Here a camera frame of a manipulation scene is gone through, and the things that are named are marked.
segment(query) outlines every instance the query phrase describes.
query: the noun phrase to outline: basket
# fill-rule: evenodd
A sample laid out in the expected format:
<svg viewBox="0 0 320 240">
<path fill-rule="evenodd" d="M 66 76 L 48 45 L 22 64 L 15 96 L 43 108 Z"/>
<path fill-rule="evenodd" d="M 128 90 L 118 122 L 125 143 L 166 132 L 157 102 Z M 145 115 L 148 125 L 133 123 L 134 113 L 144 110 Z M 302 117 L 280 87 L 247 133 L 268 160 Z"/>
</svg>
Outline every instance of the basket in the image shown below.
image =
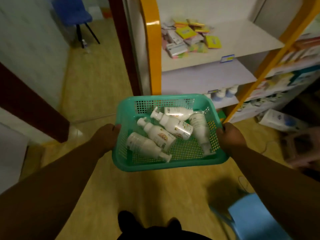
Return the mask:
<svg viewBox="0 0 320 240">
<path fill-rule="evenodd" d="M 150 119 L 153 109 L 158 106 L 180 106 L 187 109 L 202 110 L 210 128 L 210 142 L 214 155 L 202 157 L 202 150 L 193 135 L 189 140 L 177 138 L 174 146 L 167 152 L 172 154 L 169 163 L 160 159 L 144 158 L 126 148 L 126 141 L 132 132 L 145 137 L 147 134 L 137 125 L 139 118 L 147 117 L 152 124 L 159 125 L 155 119 Z M 114 164 L 122 171 L 134 172 L 143 170 L 178 168 L 224 163 L 228 156 L 219 147 L 216 129 L 222 127 L 212 101 L 202 94 L 133 96 L 120 102 L 117 109 L 116 124 L 121 124 L 117 144 L 112 151 Z"/>
</svg>

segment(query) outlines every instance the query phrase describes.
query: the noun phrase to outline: yellow floor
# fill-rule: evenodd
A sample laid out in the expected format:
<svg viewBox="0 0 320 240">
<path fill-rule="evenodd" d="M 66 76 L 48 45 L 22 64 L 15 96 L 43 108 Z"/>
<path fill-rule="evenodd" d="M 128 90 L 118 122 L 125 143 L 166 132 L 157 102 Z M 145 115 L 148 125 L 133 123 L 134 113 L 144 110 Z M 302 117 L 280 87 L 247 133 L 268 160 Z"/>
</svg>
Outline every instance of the yellow floor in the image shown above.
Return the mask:
<svg viewBox="0 0 320 240">
<path fill-rule="evenodd" d="M 91 27 L 101 45 L 89 40 L 91 54 L 84 54 L 79 47 L 71 52 L 62 105 L 62 113 L 70 121 L 115 113 L 118 102 L 132 95 L 112 20 L 94 22 Z M 42 166 L 88 140 L 100 126 L 114 123 L 115 119 L 115 115 L 110 115 L 73 125 L 69 141 L 46 146 Z M 254 119 L 235 125 L 248 146 L 258 152 L 264 151 L 268 141 L 279 141 L 277 131 L 257 124 Z M 276 142 L 269 142 L 264 155 L 284 164 Z M 109 152 L 99 160 L 57 239 L 117 239 L 120 210 L 133 212 L 145 227 L 165 226 L 170 218 L 176 217 L 184 230 L 214 240 L 235 239 L 230 228 L 210 212 L 208 203 L 226 212 L 241 197 L 237 190 L 241 187 L 239 176 L 242 173 L 232 158 L 221 165 L 126 173 L 114 166 Z M 252 192 L 250 185 L 245 187 Z"/>
</svg>

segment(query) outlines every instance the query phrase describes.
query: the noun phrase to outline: person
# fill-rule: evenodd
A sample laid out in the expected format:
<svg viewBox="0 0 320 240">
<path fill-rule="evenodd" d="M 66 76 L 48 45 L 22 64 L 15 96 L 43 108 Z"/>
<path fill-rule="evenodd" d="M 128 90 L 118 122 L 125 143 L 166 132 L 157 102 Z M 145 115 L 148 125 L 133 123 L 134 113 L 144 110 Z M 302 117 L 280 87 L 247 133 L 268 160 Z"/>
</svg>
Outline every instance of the person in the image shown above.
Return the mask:
<svg viewBox="0 0 320 240">
<path fill-rule="evenodd" d="M 0 195 L 0 239 L 55 239 L 68 220 L 93 170 L 113 149 L 121 125 L 107 124 L 83 145 L 20 181 Z M 318 239 L 320 183 L 251 149 L 241 132 L 225 123 L 217 129 L 220 147 L 230 155 L 269 212 L 293 239 Z M 208 239 L 182 231 L 177 219 L 148 229 L 122 211 L 119 239 Z"/>
</svg>

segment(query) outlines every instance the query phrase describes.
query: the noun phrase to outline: blue chair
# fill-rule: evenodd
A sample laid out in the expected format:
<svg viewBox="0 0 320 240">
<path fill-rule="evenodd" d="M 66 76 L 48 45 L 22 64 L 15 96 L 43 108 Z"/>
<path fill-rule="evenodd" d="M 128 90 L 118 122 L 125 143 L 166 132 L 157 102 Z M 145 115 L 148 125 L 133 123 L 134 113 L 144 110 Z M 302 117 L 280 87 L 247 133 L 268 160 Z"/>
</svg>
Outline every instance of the blue chair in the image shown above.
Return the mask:
<svg viewBox="0 0 320 240">
<path fill-rule="evenodd" d="M 100 44 L 94 32 L 87 24 L 92 22 L 92 16 L 85 10 L 82 0 L 52 0 L 51 3 L 63 25 L 76 25 L 78 40 L 80 41 L 82 48 L 84 48 L 84 45 L 82 42 L 80 24 L 85 24 L 95 40 Z"/>
<path fill-rule="evenodd" d="M 209 207 L 231 227 L 239 240 L 292 240 L 255 193 L 246 195 L 229 207 L 231 220 Z"/>
</svg>

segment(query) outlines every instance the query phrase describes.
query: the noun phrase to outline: pink plastic stool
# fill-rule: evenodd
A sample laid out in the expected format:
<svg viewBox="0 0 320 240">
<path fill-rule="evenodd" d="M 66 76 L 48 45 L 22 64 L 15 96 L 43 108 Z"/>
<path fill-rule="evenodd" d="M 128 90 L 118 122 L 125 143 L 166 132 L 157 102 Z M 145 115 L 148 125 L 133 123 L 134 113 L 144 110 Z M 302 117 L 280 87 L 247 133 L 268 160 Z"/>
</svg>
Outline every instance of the pink plastic stool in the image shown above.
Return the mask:
<svg viewBox="0 0 320 240">
<path fill-rule="evenodd" d="M 286 162 L 297 167 L 309 167 L 310 162 L 320 160 L 320 127 L 312 127 L 284 137 L 287 143 Z"/>
</svg>

